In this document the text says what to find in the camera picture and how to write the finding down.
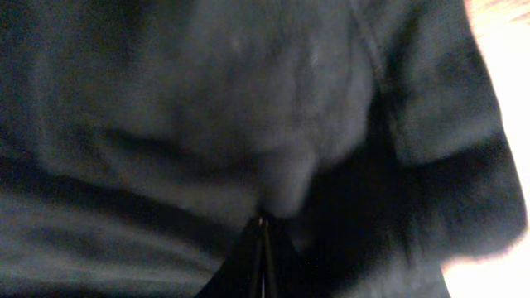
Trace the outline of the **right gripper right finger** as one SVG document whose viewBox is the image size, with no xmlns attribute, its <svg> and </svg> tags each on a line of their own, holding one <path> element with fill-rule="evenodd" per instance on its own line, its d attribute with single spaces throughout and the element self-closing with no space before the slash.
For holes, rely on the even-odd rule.
<svg viewBox="0 0 530 298">
<path fill-rule="evenodd" d="M 263 217 L 263 297 L 330 297 L 318 287 L 289 236 L 270 217 Z"/>
</svg>

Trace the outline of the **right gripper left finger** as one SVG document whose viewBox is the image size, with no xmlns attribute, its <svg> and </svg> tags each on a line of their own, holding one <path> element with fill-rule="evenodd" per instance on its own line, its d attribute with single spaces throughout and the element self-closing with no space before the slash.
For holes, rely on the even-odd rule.
<svg viewBox="0 0 530 298">
<path fill-rule="evenodd" d="M 262 219 L 250 219 L 231 253 L 195 298 L 257 298 L 262 285 Z"/>
</svg>

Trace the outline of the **black Nike t-shirt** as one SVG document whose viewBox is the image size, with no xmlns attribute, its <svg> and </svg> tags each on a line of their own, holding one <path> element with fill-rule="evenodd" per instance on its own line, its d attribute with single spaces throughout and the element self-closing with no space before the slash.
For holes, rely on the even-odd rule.
<svg viewBox="0 0 530 298">
<path fill-rule="evenodd" d="M 330 297 L 523 233 L 462 1 L 2 2 L 2 296 L 195 297 L 263 217 Z"/>
</svg>

